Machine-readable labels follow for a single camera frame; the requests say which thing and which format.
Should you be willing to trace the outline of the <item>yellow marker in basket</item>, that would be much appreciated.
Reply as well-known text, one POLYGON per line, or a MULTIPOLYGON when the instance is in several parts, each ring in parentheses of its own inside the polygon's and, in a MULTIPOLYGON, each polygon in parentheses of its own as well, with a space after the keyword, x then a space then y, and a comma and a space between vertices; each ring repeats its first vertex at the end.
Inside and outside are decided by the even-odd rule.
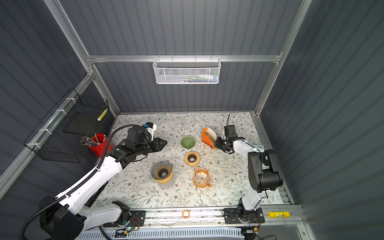
POLYGON ((97 121, 101 121, 104 117, 105 117, 105 115, 108 113, 108 108, 106 108, 99 116, 98 116, 98 118, 97 118, 97 121))

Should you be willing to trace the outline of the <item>red cup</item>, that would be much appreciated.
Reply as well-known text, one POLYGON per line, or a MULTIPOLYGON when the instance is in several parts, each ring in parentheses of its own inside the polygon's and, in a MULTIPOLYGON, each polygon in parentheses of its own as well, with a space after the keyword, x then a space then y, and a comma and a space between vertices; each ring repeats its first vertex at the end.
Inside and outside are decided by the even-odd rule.
POLYGON ((91 144, 89 148, 91 151, 93 151, 98 157, 102 157, 103 152, 107 146, 108 137, 103 133, 95 134, 92 137, 92 140, 95 142, 95 144, 91 144))

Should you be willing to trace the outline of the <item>orange coffee filter box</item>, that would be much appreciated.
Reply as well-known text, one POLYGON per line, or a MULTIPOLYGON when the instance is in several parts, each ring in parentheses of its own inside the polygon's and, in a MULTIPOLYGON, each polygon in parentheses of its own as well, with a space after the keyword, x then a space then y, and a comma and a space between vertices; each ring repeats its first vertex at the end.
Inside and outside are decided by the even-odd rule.
POLYGON ((202 142, 213 150, 216 149, 216 140, 217 134, 212 129, 205 128, 202 131, 202 142))

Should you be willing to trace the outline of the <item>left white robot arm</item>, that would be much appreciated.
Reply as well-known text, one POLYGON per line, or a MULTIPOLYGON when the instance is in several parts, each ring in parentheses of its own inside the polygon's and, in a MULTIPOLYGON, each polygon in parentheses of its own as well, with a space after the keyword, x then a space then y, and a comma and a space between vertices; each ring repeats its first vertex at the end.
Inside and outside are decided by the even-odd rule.
POLYGON ((167 141, 155 138, 157 126, 126 125, 127 137, 120 145, 107 148, 99 163, 67 190, 56 197, 46 197, 39 206, 40 227, 54 240, 73 240, 80 233, 108 223, 122 227, 131 226, 129 207, 114 201, 110 207, 83 211, 83 207, 95 200, 108 181, 130 163, 143 160, 148 154, 160 152, 167 141))

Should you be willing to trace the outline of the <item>orange tape roll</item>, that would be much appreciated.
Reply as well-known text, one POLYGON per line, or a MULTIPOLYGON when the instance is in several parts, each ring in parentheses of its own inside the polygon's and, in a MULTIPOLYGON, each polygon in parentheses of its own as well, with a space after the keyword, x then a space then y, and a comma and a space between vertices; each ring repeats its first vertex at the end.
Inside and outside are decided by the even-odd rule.
POLYGON ((188 219, 190 217, 190 211, 185 210, 182 212, 183 219, 188 219))

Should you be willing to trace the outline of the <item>yellow glue stick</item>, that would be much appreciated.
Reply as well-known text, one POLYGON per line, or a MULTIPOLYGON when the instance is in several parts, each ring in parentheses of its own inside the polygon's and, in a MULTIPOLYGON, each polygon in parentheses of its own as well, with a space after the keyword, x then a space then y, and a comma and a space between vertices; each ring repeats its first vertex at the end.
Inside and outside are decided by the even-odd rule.
POLYGON ((268 212, 269 218, 289 218, 289 212, 268 212))

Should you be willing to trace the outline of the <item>grey glass dripper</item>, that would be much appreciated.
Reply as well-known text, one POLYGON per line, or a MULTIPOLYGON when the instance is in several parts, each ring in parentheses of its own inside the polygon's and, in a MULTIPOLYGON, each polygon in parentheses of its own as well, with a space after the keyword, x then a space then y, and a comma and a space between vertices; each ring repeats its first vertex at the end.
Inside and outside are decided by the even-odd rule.
POLYGON ((173 172, 173 164, 168 160, 161 160, 155 162, 151 167, 151 176, 157 180, 165 180, 173 172))

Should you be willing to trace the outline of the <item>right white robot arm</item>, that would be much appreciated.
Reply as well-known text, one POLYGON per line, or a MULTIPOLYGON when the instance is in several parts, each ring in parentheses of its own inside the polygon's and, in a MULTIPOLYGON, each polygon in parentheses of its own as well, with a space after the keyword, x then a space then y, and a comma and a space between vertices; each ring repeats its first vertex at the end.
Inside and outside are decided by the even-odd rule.
POLYGON ((250 188, 241 198, 240 205, 245 211, 258 208, 268 191, 275 191, 284 183, 283 174, 274 150, 263 150, 245 141, 244 138, 218 137, 216 148, 225 153, 237 153, 248 161, 250 188))

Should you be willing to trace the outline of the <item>orange glass pitcher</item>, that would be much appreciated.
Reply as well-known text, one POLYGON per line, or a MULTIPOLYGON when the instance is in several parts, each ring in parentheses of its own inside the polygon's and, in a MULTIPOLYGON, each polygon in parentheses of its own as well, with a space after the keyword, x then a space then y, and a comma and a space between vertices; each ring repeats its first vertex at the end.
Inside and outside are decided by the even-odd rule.
POLYGON ((205 168, 195 168, 193 183, 198 188, 213 187, 209 171, 205 168))

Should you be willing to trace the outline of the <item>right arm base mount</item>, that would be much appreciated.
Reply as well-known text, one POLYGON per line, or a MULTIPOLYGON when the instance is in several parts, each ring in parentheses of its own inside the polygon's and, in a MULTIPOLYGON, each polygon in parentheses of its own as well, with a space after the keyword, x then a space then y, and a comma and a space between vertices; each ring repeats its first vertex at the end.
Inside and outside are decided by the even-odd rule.
POLYGON ((237 208, 224 208, 222 210, 225 223, 233 224, 263 224, 265 217, 261 208, 256 210, 246 211, 240 207, 237 208))

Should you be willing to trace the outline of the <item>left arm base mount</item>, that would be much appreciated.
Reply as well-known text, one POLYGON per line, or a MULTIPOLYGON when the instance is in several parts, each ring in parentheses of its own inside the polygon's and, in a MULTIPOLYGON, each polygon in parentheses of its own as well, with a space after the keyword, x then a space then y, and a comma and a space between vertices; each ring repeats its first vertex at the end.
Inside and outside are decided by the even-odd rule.
POLYGON ((129 213, 122 213, 117 221, 113 223, 103 224, 104 228, 128 228, 128 227, 142 227, 146 218, 146 211, 130 211, 129 213))

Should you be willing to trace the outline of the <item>green glass dripper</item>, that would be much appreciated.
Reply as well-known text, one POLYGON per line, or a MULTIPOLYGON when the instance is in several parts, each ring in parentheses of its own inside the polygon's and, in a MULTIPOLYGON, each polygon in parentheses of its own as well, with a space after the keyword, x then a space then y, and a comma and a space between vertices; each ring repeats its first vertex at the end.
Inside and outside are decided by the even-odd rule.
POLYGON ((187 150, 192 149, 196 145, 196 139, 193 136, 185 136, 181 139, 181 146, 187 150))

